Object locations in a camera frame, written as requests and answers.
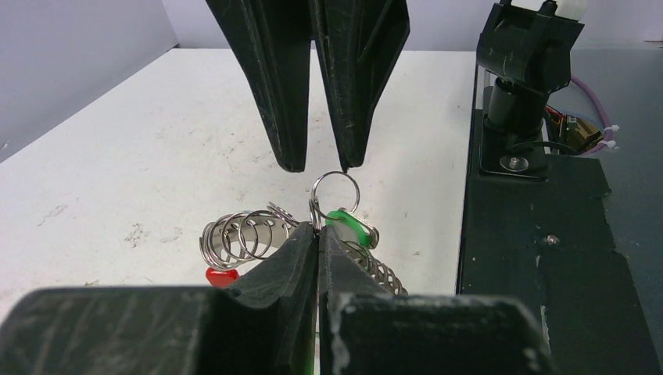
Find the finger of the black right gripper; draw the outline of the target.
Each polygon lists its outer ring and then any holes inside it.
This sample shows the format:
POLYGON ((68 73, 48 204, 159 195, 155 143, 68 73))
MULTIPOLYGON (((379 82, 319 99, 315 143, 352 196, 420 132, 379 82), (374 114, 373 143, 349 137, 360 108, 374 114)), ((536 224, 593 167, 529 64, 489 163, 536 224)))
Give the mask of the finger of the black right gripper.
POLYGON ((207 3, 249 83, 278 165, 304 171, 311 26, 304 1, 207 3))
POLYGON ((313 38, 342 170, 364 163, 375 109, 410 34, 405 1, 312 1, 313 38))

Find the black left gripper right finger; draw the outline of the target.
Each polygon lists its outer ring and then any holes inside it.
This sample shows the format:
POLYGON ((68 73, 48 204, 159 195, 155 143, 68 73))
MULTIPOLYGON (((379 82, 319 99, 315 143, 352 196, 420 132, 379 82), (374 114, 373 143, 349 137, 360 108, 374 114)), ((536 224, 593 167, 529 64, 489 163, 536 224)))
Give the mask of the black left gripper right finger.
POLYGON ((323 374, 552 374, 532 314, 516 299, 394 295, 319 237, 323 374))

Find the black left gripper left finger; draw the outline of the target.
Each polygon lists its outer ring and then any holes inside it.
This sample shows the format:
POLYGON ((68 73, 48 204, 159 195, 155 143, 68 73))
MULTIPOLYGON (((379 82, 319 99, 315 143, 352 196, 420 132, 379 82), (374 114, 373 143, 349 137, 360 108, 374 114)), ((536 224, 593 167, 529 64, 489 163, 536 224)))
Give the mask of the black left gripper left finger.
POLYGON ((1 326, 1 371, 311 374, 316 311, 317 235, 302 223, 224 288, 33 291, 1 326))

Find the metal keyring with red grip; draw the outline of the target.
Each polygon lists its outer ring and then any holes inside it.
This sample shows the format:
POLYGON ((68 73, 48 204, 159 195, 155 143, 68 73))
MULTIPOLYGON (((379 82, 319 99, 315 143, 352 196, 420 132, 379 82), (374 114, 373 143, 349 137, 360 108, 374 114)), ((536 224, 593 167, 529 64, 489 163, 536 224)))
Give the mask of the metal keyring with red grip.
MULTIPOLYGON (((207 281, 214 287, 229 286, 240 277, 240 266, 273 255, 299 225, 293 215, 273 202, 263 210, 230 213, 208 223, 199 237, 199 250, 208 266, 207 281)), ((381 287, 394 295, 407 294, 394 271, 373 255, 374 249, 359 245, 345 225, 330 225, 339 234, 346 254, 381 287)))

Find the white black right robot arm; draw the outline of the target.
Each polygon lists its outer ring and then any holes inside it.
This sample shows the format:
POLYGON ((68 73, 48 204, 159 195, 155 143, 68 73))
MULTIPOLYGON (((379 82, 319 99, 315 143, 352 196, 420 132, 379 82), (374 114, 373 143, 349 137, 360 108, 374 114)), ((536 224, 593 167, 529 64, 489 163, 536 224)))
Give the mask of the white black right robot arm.
MULTIPOLYGON (((249 83, 278 165, 304 171, 310 58, 318 57, 342 170, 364 163, 375 109, 410 33, 404 1, 210 1, 249 83)), ((476 48, 494 74, 490 125, 531 138, 549 96, 571 80, 584 1, 493 5, 476 48)))

